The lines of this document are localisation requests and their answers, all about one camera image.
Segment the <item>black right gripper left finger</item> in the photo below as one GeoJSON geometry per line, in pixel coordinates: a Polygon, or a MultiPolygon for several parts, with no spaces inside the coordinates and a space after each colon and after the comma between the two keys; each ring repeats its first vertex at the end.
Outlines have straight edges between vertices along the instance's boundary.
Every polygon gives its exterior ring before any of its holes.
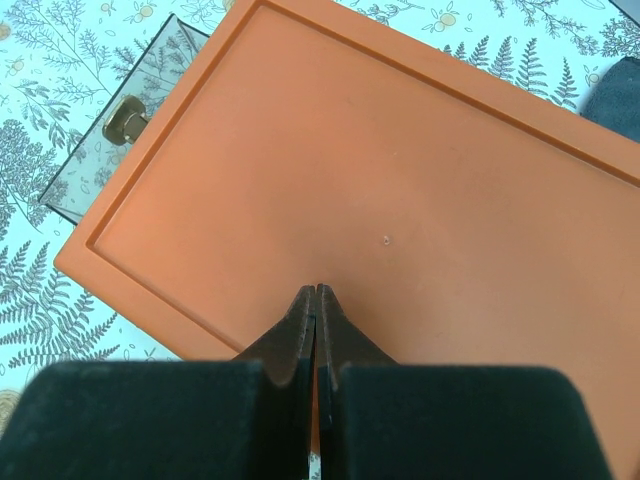
{"type": "Polygon", "coordinates": [[[304,479],[315,290],[229,361],[63,362],[24,390],[5,479],[304,479]]]}

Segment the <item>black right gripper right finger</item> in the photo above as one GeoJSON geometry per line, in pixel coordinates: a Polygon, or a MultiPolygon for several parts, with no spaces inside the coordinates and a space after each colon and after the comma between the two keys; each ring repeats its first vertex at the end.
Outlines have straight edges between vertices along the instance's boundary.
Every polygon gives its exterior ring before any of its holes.
{"type": "Polygon", "coordinates": [[[582,397],[560,371],[405,365],[316,293],[325,479],[608,479],[582,397]]]}

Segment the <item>orange wooden drawer box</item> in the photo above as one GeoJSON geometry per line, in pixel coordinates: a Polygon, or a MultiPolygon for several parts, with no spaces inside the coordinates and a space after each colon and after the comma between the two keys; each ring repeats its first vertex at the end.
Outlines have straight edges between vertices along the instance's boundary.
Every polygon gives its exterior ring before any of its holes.
{"type": "Polygon", "coordinates": [[[407,363],[535,364],[639,457],[639,147],[329,1],[240,1],[56,257],[187,359],[324,283],[407,363]]]}

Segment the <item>floral patterned table mat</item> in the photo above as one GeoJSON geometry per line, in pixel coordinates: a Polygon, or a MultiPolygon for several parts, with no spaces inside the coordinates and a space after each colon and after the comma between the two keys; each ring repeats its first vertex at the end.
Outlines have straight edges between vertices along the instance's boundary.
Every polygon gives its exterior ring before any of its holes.
{"type": "MultiPolygon", "coordinates": [[[[639,30],[602,1],[353,1],[350,8],[562,108],[639,52],[639,30]]],[[[174,354],[53,266],[71,224],[38,199],[67,157],[99,164],[122,147],[80,140],[170,15],[209,33],[219,1],[5,1],[1,5],[1,419],[59,360],[173,360],[174,354]]]]}

